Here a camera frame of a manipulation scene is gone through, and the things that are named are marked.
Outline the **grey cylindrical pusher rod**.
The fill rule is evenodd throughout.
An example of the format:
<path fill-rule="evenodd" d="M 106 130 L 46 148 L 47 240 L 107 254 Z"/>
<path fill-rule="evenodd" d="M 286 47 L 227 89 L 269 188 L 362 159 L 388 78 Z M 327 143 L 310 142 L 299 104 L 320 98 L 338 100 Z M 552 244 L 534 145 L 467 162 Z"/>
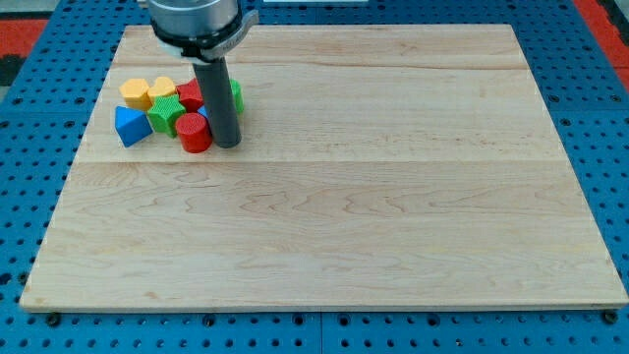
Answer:
<path fill-rule="evenodd" d="M 221 148 L 234 148 L 242 136 L 225 58 L 194 64 L 193 69 L 213 141 Z"/>

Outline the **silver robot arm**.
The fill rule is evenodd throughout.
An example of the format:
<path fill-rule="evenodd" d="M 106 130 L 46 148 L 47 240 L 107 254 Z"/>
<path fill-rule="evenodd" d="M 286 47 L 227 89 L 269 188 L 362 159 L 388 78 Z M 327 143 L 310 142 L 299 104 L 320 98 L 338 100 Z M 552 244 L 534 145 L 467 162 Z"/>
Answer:
<path fill-rule="evenodd" d="M 256 10 L 238 0 L 147 0 L 150 24 L 162 45 L 189 60 L 200 87 L 214 142 L 233 148 L 242 139 L 226 54 L 258 24 Z"/>

